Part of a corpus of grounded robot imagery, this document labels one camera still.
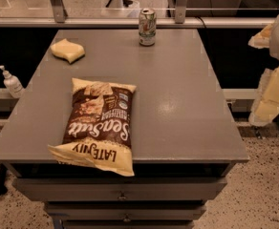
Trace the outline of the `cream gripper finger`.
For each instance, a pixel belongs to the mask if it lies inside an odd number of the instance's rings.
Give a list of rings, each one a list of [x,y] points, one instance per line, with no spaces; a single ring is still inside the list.
[[[257,96],[248,118],[252,126],[263,127],[279,115],[279,66],[275,70],[265,69],[261,75]]]
[[[263,49],[269,47],[269,39],[271,35],[272,24],[265,26],[261,31],[252,36],[248,44],[250,47],[256,49]]]

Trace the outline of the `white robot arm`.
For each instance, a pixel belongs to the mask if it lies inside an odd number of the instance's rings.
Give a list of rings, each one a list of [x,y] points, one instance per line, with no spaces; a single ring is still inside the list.
[[[269,49],[270,56],[279,60],[279,14],[273,23],[252,36],[248,44],[256,49]],[[261,75],[248,121],[253,126],[263,127],[278,115],[279,66],[275,70],[265,69]]]

